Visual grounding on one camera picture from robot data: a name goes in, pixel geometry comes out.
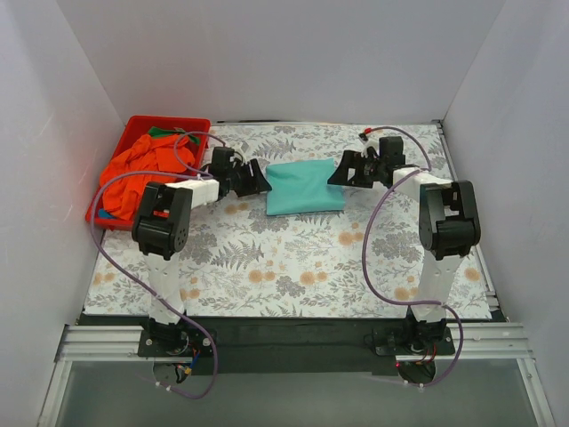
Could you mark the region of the teal t shirt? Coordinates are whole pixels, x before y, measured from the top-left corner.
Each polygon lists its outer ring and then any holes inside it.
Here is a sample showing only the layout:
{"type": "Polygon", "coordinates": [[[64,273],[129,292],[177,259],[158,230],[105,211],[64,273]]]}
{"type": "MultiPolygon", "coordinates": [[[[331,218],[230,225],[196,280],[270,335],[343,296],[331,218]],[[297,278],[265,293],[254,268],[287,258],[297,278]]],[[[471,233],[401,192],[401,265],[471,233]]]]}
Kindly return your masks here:
{"type": "Polygon", "coordinates": [[[342,211],[342,187],[327,183],[334,172],[331,158],[268,165],[267,216],[342,211]]]}

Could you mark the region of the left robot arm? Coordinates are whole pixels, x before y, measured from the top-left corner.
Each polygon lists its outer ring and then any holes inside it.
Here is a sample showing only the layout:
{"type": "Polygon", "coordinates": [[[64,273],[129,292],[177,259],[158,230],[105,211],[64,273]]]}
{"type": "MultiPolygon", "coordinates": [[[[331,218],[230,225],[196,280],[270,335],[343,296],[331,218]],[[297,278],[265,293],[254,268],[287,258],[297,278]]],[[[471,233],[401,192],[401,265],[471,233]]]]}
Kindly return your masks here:
{"type": "Polygon", "coordinates": [[[156,294],[149,310],[154,324],[176,325],[185,311],[179,253],[188,242],[191,210],[217,202],[231,191],[245,197],[272,190],[258,160],[245,160],[234,149],[215,148],[205,171],[211,176],[149,182],[134,216],[132,238],[144,255],[149,286],[156,294]]]}

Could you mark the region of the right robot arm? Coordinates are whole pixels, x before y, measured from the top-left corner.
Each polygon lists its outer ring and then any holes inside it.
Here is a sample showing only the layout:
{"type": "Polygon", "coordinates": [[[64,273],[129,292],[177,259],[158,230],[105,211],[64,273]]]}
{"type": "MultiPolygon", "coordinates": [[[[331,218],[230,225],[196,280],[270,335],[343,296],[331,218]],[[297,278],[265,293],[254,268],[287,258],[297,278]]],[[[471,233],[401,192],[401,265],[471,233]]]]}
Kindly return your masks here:
{"type": "Polygon", "coordinates": [[[473,184],[440,179],[430,171],[431,164],[424,167],[409,164],[403,139],[389,136],[380,138],[375,145],[366,144],[361,151],[345,150],[327,181],[331,185],[363,189],[379,182],[386,188],[365,228],[361,255],[365,283],[380,300],[407,306],[417,324],[429,326],[444,322],[448,313],[456,314],[448,305],[454,277],[481,238],[473,184]],[[418,235],[424,249],[423,266],[417,299],[410,302],[380,294],[367,270],[367,245],[374,220],[394,192],[419,204],[418,235]]]}

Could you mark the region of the orange t shirt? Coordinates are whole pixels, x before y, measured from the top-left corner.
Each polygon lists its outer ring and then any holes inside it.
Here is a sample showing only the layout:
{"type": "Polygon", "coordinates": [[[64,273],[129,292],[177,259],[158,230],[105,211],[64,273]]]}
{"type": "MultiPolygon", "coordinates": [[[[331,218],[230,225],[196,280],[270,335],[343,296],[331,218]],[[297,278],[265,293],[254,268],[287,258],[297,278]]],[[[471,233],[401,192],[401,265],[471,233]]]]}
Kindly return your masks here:
{"type": "Polygon", "coordinates": [[[193,150],[199,146],[181,142],[182,137],[172,146],[158,147],[146,132],[129,149],[111,159],[100,174],[100,185],[117,176],[122,178],[103,192],[103,209],[117,219],[131,221],[149,182],[173,182],[175,173],[185,173],[188,166],[196,164],[193,150]]]}

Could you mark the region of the green t shirt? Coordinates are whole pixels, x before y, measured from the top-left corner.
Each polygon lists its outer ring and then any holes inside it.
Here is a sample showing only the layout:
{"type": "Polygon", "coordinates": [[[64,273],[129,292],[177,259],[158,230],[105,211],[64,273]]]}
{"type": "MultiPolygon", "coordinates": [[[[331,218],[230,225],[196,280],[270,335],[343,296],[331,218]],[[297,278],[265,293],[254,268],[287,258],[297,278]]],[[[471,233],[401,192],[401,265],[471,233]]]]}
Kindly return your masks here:
{"type": "Polygon", "coordinates": [[[162,129],[152,126],[148,130],[148,136],[153,141],[153,144],[158,147],[172,146],[180,137],[182,137],[181,145],[191,142],[192,144],[199,146],[201,143],[197,136],[190,135],[181,128],[162,129]]]}

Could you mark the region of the red plastic bin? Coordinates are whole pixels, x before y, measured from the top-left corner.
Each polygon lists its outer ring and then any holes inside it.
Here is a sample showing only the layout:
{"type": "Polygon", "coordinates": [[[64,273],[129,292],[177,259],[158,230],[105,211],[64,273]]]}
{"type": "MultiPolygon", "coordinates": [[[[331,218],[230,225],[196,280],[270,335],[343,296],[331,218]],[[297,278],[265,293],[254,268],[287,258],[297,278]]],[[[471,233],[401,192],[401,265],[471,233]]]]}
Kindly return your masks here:
{"type": "MultiPolygon", "coordinates": [[[[193,175],[195,173],[195,170],[201,167],[204,160],[204,153],[208,145],[208,137],[206,134],[210,131],[211,122],[206,118],[133,116],[128,120],[111,159],[123,153],[126,149],[129,149],[134,144],[134,142],[136,142],[138,138],[141,137],[142,134],[146,133],[152,126],[156,126],[162,129],[181,128],[188,134],[197,136],[200,139],[201,143],[199,147],[193,150],[194,154],[196,155],[196,164],[194,166],[188,166],[188,170],[185,173],[182,173],[186,176],[193,175]]],[[[119,180],[121,178],[121,176],[117,176],[115,179],[119,180]]],[[[100,219],[98,217],[98,211],[100,209],[103,209],[101,198],[98,202],[91,203],[85,219],[89,221],[91,218],[93,218],[96,226],[103,229],[130,230],[132,228],[133,219],[131,221],[124,221],[117,218],[115,220],[100,219]]]]}

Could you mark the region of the floral tablecloth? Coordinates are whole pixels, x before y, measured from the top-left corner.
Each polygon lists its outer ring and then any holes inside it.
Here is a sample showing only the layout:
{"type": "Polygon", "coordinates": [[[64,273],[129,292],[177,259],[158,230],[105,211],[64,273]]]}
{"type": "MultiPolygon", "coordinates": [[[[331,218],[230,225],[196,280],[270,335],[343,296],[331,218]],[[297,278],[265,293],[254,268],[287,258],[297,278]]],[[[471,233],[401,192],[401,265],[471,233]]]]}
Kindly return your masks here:
{"type": "MultiPolygon", "coordinates": [[[[314,159],[338,162],[344,149],[361,149],[357,135],[377,125],[216,125],[231,148],[267,165],[314,159]]],[[[452,179],[436,125],[393,125],[413,135],[427,151],[432,173],[452,179]]],[[[338,213],[266,215],[265,195],[237,198],[192,212],[188,244],[180,254],[180,295],[189,317],[399,318],[406,308],[386,304],[368,289],[361,248],[369,217],[384,194],[344,189],[338,213]]],[[[388,298],[417,298],[423,248],[418,205],[392,194],[381,208],[368,240],[367,268],[374,287],[388,298]]],[[[105,250],[148,283],[138,245],[126,231],[107,231],[105,250]]],[[[461,264],[448,304],[462,319],[490,319],[487,282],[476,252],[461,264]]],[[[151,295],[98,256],[84,314],[144,316],[151,295]]]]}

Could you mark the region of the blue t shirt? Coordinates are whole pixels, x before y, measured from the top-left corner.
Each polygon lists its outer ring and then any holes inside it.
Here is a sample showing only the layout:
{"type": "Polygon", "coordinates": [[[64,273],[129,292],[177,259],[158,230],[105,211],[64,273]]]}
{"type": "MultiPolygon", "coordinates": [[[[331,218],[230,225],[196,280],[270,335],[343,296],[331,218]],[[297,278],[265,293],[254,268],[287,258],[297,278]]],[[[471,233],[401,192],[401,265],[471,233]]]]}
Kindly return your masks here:
{"type": "Polygon", "coordinates": [[[115,220],[116,219],[116,217],[114,215],[108,213],[104,209],[100,209],[98,211],[98,217],[102,220],[115,220]]]}

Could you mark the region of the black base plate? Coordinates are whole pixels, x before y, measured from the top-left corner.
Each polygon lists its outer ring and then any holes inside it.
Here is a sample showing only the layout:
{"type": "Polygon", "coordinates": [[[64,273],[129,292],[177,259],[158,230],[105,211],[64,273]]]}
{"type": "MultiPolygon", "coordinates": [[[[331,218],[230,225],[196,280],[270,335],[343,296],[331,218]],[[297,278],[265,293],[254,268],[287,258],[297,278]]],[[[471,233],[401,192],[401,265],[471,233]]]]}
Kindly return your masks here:
{"type": "Polygon", "coordinates": [[[159,326],[142,316],[81,315],[79,326],[129,327],[142,358],[169,358],[173,342],[201,351],[197,372],[219,361],[222,374],[368,372],[392,375],[398,357],[429,359],[494,350],[510,338],[504,323],[414,326],[407,318],[197,318],[159,326]]]}

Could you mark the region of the aluminium frame rail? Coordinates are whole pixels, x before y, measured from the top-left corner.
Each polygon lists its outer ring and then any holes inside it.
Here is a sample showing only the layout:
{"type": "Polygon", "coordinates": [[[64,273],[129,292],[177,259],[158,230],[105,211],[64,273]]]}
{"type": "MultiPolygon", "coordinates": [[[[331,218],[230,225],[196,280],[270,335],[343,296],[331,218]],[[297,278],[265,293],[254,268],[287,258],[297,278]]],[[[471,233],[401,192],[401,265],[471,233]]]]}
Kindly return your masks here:
{"type": "Polygon", "coordinates": [[[210,318],[220,373],[204,359],[165,388],[171,358],[135,325],[69,326],[39,418],[42,426],[552,426],[533,351],[516,323],[452,326],[421,370],[437,383],[404,383],[408,354],[385,356],[369,320],[210,318]]]}

